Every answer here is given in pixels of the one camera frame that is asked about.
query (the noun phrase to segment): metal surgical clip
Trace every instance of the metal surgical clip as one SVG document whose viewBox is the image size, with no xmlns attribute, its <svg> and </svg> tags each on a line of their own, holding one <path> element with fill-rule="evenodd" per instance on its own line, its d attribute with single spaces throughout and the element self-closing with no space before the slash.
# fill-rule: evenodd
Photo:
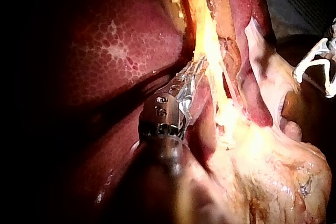
<svg viewBox="0 0 336 224">
<path fill-rule="evenodd" d="M 319 55 L 322 59 L 314 60 L 314 57 Z M 331 78 L 330 82 L 330 61 L 336 62 L 336 29 L 333 31 L 333 38 L 328 41 L 327 38 L 321 39 L 301 60 L 301 62 L 296 66 L 292 75 L 299 83 L 302 82 L 302 77 L 307 68 L 315 65 L 324 65 L 324 87 L 325 87 L 325 97 L 333 98 L 336 94 L 336 74 Z"/>
</svg>

